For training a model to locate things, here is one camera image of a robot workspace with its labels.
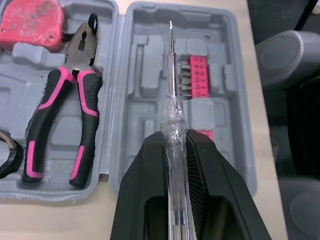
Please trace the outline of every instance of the pink and black pliers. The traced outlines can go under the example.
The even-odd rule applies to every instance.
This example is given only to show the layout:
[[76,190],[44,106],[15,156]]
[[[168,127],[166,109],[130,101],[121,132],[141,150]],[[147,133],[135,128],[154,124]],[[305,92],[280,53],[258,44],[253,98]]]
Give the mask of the pink and black pliers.
[[95,155],[95,136],[99,124],[98,92],[102,86],[102,78],[92,69],[97,49],[97,27],[98,17],[93,13],[88,23],[82,23],[70,40],[65,63],[48,74],[43,97],[31,119],[26,138],[22,176],[25,183],[38,183],[43,178],[49,131],[77,82],[82,135],[69,183],[77,187],[86,185]]

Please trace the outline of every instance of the gray plastic tool case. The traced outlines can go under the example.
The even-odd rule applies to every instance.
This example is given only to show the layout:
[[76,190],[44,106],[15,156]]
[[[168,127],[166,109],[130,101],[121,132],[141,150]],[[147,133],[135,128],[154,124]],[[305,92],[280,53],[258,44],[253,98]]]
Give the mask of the gray plastic tool case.
[[[2,16],[9,0],[0,5]],[[63,201],[85,198],[109,174],[115,193],[145,137],[160,130],[167,94],[169,20],[173,22],[177,66],[190,55],[206,56],[210,98],[184,100],[188,127],[213,131],[221,154],[257,188],[252,135],[235,17],[228,11],[194,6],[135,2],[126,15],[113,1],[61,0],[68,32],[91,13],[99,17],[96,67],[103,69],[98,94],[100,122],[92,173],[84,188],[69,185],[81,138],[81,109],[76,86],[61,108],[48,137],[45,177],[41,184],[21,182],[18,172],[0,180],[1,198]],[[59,53],[19,43],[0,55],[0,129],[23,147],[26,128],[41,99],[50,70],[63,63]]]

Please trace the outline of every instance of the black tool handle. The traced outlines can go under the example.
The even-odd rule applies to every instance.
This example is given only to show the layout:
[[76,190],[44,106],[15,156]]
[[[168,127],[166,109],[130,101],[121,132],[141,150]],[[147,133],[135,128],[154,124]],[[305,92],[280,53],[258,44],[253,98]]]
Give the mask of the black tool handle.
[[69,183],[83,187],[95,156],[95,138],[99,125],[98,92],[102,78],[93,70],[82,71],[77,76],[77,85],[82,112],[82,135]]
[[51,125],[75,81],[74,76],[63,66],[48,74],[43,97],[32,117],[26,137],[23,182],[37,183],[41,181]]

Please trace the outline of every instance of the screwdriver tip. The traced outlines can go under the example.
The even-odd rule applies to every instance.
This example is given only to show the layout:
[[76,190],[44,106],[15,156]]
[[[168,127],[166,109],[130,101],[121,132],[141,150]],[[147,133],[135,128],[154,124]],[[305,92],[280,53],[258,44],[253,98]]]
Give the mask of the screwdriver tip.
[[174,53],[175,48],[174,48],[174,34],[172,30],[172,21],[169,21],[170,25],[170,42],[169,42],[169,52]]

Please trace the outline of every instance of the tape roll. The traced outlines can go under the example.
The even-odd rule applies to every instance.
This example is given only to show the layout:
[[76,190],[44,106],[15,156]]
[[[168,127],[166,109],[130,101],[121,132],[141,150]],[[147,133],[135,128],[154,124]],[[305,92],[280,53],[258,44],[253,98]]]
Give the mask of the tape roll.
[[9,148],[8,159],[0,166],[0,179],[3,179],[7,175],[18,171],[24,158],[24,150],[19,143],[11,138],[8,132],[1,129],[0,141],[5,142]]

